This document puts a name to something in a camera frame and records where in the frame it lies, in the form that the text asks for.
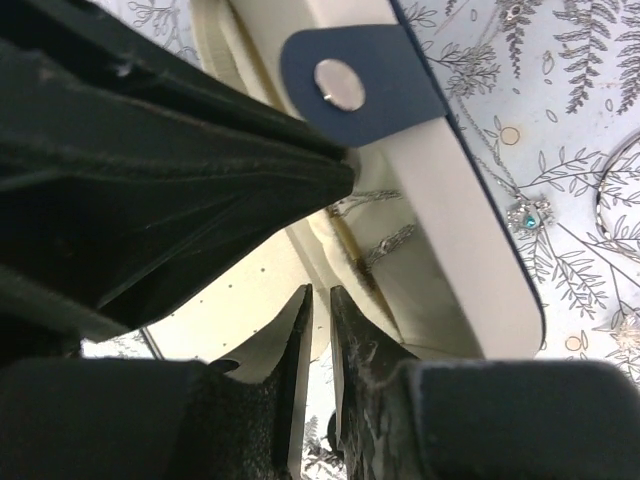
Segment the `crystal flower earring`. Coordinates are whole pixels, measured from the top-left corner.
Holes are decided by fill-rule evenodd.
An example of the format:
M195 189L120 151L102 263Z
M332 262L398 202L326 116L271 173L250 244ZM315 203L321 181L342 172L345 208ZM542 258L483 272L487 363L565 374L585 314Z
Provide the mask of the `crystal flower earring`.
M610 336L616 343L616 358L631 362L639 359L639 315L635 311L620 311Z

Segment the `twisted silver bangle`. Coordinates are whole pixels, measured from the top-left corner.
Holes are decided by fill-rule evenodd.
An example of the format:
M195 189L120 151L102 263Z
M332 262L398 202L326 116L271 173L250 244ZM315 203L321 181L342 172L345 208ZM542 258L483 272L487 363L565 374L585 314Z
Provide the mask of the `twisted silver bangle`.
M630 134L610 154L596 187L596 229L604 248L639 262L639 221L628 226L626 215L613 219L615 207L639 209L639 131Z

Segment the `floral patterned tablecloth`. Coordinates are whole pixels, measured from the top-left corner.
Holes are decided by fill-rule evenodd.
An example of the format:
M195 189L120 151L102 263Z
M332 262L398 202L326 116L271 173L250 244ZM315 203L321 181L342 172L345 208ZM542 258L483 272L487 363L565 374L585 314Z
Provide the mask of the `floral patterned tablecloth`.
M367 28L364 45L393 81L392 107L364 126L359 148L430 120L449 123L499 216L543 315L530 359L616 367L638 390L639 359L616 358L619 312L639 315L639 262L604 248L595 224L606 160L639 131L639 5L635 1L100 1L105 12L206 74L297 118L295 93L334 115L364 117L372 83L350 60L304 60ZM308 362L301 471L352 479L336 442L330 341ZM400 346L412 353L407 347ZM421 358L421 360L447 361Z

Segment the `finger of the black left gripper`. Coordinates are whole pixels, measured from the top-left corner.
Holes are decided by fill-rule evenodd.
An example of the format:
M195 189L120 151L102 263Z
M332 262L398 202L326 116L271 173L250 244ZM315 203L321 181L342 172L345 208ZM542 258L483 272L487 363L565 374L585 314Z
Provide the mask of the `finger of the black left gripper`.
M88 1L1 5L1 314L102 340L347 196L342 147Z

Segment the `cream navy jewelry box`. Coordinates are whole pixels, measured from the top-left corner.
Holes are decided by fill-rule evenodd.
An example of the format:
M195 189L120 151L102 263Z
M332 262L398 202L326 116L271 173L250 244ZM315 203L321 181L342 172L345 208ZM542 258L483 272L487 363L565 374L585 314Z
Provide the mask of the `cream navy jewelry box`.
M421 358L530 359L543 315L498 214L447 120L359 148L353 194L281 230L150 333L169 359L212 361L312 283L312 353L329 291Z

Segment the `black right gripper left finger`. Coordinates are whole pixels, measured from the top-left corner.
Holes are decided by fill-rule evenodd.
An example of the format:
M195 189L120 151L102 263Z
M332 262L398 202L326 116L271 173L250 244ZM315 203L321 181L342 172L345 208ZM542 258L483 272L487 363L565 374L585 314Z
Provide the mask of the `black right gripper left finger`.
M313 291L212 363L29 359L1 373L5 479L296 479Z

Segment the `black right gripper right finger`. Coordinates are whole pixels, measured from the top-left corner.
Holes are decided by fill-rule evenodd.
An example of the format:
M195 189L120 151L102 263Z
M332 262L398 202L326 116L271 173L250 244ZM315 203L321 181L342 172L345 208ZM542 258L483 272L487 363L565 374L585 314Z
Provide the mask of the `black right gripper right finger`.
M352 479L635 479L639 393L594 361L421 360L330 293Z

